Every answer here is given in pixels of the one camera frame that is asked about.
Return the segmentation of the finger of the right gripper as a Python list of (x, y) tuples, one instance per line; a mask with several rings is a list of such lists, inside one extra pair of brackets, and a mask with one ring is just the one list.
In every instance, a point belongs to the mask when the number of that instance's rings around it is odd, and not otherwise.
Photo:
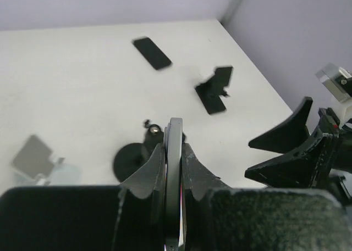
[(304, 97), (299, 106), (282, 123), (248, 143), (250, 148), (285, 154), (302, 145), (310, 136), (306, 126), (313, 99)]
[(339, 136), (311, 136), (292, 151), (248, 168), (245, 177), (274, 188), (324, 188)]

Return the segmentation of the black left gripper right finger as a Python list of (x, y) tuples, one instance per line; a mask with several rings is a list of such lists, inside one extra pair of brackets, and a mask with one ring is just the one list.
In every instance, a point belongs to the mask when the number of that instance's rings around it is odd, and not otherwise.
[(198, 160), (188, 143), (182, 146), (181, 182), (185, 250), (230, 250), (231, 188)]

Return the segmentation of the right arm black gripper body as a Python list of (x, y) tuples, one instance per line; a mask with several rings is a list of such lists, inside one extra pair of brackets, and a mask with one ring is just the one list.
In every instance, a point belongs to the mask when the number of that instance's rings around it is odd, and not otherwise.
[(347, 174), (351, 174), (351, 131), (339, 127), (340, 120), (332, 108), (320, 108), (318, 114), (317, 187), (327, 190), (340, 202), (350, 202)]

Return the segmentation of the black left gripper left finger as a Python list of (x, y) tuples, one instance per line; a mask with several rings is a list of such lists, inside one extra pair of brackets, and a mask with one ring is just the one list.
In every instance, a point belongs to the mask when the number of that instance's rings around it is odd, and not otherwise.
[(165, 174), (164, 148), (158, 144), (149, 160), (123, 182), (120, 250), (164, 250)]

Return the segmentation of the grey-edged smartphone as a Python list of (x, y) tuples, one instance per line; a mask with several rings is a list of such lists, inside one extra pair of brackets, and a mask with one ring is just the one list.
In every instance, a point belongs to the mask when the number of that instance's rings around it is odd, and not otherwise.
[(181, 212), (183, 120), (171, 118), (164, 133), (166, 186), (164, 200), (164, 245), (178, 250)]

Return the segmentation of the black round-base clamp phone stand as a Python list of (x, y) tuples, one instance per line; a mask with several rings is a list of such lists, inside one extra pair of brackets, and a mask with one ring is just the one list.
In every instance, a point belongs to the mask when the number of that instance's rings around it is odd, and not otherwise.
[(171, 118), (164, 130), (146, 120), (144, 141), (125, 145), (114, 156), (112, 169), (117, 181), (122, 184), (135, 174), (146, 164), (154, 149), (160, 144), (165, 156), (167, 184), (180, 186), (184, 141), (182, 118)]

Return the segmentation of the black smartphone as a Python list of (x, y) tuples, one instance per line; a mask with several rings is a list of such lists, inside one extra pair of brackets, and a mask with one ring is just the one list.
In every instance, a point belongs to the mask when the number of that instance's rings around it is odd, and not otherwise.
[(149, 37), (137, 38), (133, 40), (133, 45), (155, 70), (172, 65), (172, 61)]

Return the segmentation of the white folding phone stand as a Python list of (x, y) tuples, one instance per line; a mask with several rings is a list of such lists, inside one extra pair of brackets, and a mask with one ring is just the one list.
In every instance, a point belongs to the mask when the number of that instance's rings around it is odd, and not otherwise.
[(81, 170), (54, 151), (38, 136), (31, 135), (11, 162), (18, 186), (77, 185)]

